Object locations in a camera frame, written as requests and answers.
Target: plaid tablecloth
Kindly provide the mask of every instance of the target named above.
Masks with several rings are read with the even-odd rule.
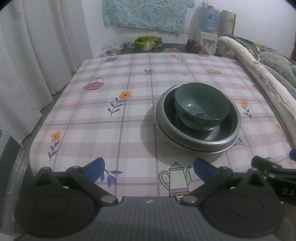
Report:
[[[222,154],[203,156],[205,160],[243,172],[252,157],[259,155],[296,168],[274,113],[234,60],[140,53],[83,62],[32,144],[33,172],[43,166],[65,171],[102,157],[105,169],[96,183],[118,197],[180,196],[197,188],[203,182],[189,167],[200,155],[173,146],[153,121],[156,99],[185,82],[202,82],[221,90],[241,113],[236,144]],[[183,175],[175,172],[180,166]]]

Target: water jug label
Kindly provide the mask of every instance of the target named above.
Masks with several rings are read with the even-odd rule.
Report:
[[[209,19],[210,19],[210,20],[217,20],[217,14],[215,14],[215,13],[210,13],[210,15],[209,15]]]

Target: green coffee pot print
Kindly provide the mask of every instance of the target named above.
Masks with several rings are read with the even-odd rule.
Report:
[[[161,171],[159,173],[159,180],[161,184],[169,190],[169,196],[174,196],[179,201],[184,195],[189,194],[188,185],[191,183],[190,170],[191,166],[188,166],[184,171],[184,167],[175,162],[169,171]],[[163,174],[168,175],[170,183],[167,185],[162,176]]]

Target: bowl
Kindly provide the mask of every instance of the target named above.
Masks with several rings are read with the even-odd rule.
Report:
[[[176,114],[174,105],[175,85],[163,93],[154,105],[155,123],[169,141],[178,143],[183,149],[198,150],[197,153],[216,153],[230,148],[238,138],[241,117],[238,108],[228,99],[230,111],[225,120],[209,131],[193,130],[186,126]]]
[[[218,89],[203,83],[186,83],[175,92],[180,120],[194,130],[211,130],[229,113],[229,100]]]

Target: plastic container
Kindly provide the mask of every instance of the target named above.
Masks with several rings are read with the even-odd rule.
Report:
[[[206,33],[216,33],[218,11],[213,6],[201,9],[200,30]]]

